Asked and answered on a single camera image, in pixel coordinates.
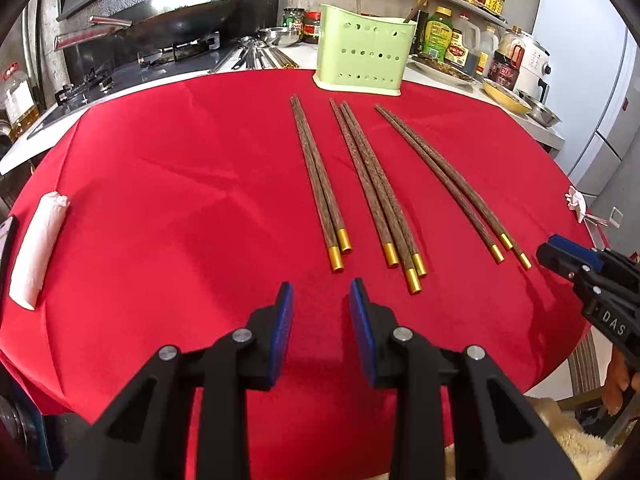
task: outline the white towel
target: white towel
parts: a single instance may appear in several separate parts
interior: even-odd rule
[[[11,274],[9,297],[27,310],[35,309],[68,206],[69,199],[64,195],[55,191],[44,195],[22,240]]]

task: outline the plate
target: plate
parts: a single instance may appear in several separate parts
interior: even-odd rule
[[[436,59],[424,59],[419,55],[411,54],[409,60],[413,61],[424,75],[441,83],[455,86],[470,86],[473,84],[474,79],[472,77]],[[447,70],[449,73],[442,72],[442,70],[438,70],[434,66],[441,67],[442,70]]]
[[[483,79],[482,88],[484,88],[484,91],[487,92],[491,99],[514,114],[524,115],[532,110],[531,106],[529,106],[524,99],[521,99],[517,94],[504,86],[498,85],[495,81]]]

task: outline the human hand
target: human hand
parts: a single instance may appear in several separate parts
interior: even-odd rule
[[[640,373],[629,376],[623,353],[616,347],[611,351],[611,361],[607,366],[607,378],[604,381],[602,403],[609,412],[615,415],[622,407],[622,392],[631,386],[636,392],[640,391]]]

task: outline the refrigerator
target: refrigerator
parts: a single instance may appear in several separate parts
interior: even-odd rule
[[[550,53],[546,105],[565,140],[556,163],[590,206],[640,126],[638,46],[609,0],[540,0],[533,36]]]

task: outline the yellow bowl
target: yellow bowl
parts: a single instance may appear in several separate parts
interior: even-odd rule
[[[532,110],[531,106],[529,106],[524,99],[521,99],[504,86],[498,85],[495,81],[491,81],[490,79],[482,80],[482,88],[489,94],[491,99],[514,114],[524,115]]]

